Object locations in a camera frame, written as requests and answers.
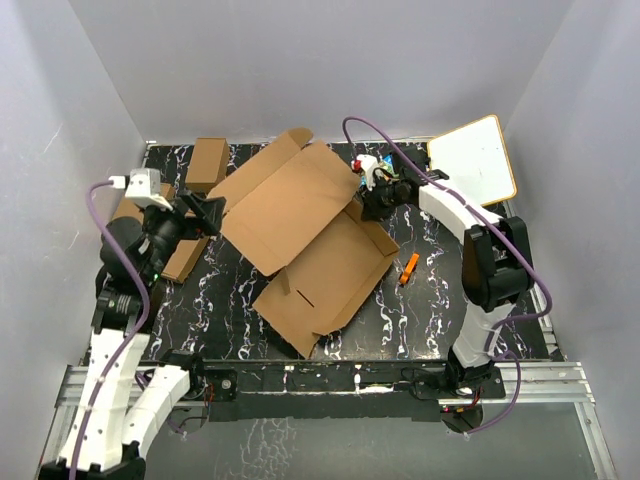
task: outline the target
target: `black marble table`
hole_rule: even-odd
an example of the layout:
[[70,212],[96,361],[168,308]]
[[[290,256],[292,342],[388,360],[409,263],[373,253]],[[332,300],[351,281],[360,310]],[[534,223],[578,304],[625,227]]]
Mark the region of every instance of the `black marble table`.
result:
[[[264,145],[231,145],[227,174],[240,167]],[[344,144],[330,145],[349,159]],[[424,144],[401,144],[412,156],[426,158]],[[387,153],[384,144],[359,144],[373,155]],[[184,179],[192,145],[153,146],[145,166],[162,172],[176,188]],[[504,208],[497,206],[498,213]],[[400,246],[392,268],[376,286],[353,320],[318,342],[312,358],[343,360],[442,359],[455,341],[465,314],[460,281],[461,246],[428,214],[400,207],[384,227]],[[420,261],[409,284],[398,276],[411,255]],[[168,348],[199,351],[206,359],[288,359],[297,352],[252,308],[267,280],[224,238],[210,240],[184,285],[166,282],[145,359],[158,359]],[[514,313],[531,311],[530,298]],[[511,349],[520,358],[548,359],[537,321],[507,324],[498,349]]]

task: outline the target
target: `white wall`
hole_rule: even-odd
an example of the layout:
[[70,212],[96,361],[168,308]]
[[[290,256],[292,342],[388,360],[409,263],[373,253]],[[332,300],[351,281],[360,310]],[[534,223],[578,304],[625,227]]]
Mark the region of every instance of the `white wall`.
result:
[[640,3],[570,10],[506,129],[562,349],[622,479],[640,476]]
[[506,122],[571,4],[70,1],[142,136],[163,143],[299,125],[343,139],[348,114],[394,136]]
[[[86,348],[99,235],[90,183],[144,142],[66,0],[0,2],[0,477],[35,474],[65,367]],[[99,194],[102,214],[113,195]]]

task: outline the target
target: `orange object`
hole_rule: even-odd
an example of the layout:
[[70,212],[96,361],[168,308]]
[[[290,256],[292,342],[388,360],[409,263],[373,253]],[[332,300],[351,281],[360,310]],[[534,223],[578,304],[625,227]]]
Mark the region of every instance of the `orange object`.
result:
[[409,278],[411,277],[411,274],[416,269],[416,265],[418,264],[419,258],[420,258],[420,255],[418,255],[417,253],[414,253],[413,255],[411,255],[411,259],[409,260],[409,263],[407,263],[407,266],[404,268],[404,272],[402,272],[402,275],[400,275],[400,280],[399,280],[400,285],[407,284],[407,282],[409,281]]

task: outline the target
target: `black and white marble surface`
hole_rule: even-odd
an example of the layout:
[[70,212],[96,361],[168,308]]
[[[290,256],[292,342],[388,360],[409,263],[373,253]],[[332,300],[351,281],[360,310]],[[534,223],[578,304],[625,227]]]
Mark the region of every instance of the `black and white marble surface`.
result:
[[[231,175],[264,145],[231,145],[227,174]],[[345,161],[349,149],[330,145]],[[424,144],[401,144],[413,156],[426,158]],[[379,143],[359,144],[373,155],[386,154]],[[176,189],[184,179],[192,145],[152,146],[145,166],[162,172]],[[504,214],[501,206],[498,213]],[[461,246],[428,214],[400,207],[384,227],[400,246],[393,266],[353,320],[324,337],[312,358],[343,360],[442,359],[455,341],[465,314],[460,282]],[[397,279],[411,255],[420,260],[410,283]],[[158,359],[168,348],[199,351],[206,359],[288,359],[297,352],[252,308],[267,280],[224,238],[210,240],[184,285],[166,282],[145,359]],[[514,310],[533,309],[530,298]],[[507,324],[498,348],[510,348],[521,358],[549,358],[537,321]]]

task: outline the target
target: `white board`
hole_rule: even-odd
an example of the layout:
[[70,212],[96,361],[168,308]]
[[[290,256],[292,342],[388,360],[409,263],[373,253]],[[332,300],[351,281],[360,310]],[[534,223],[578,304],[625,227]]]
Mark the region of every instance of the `white board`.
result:
[[431,139],[427,150],[431,169],[449,175],[461,193],[480,205],[508,200],[517,192],[496,115]]

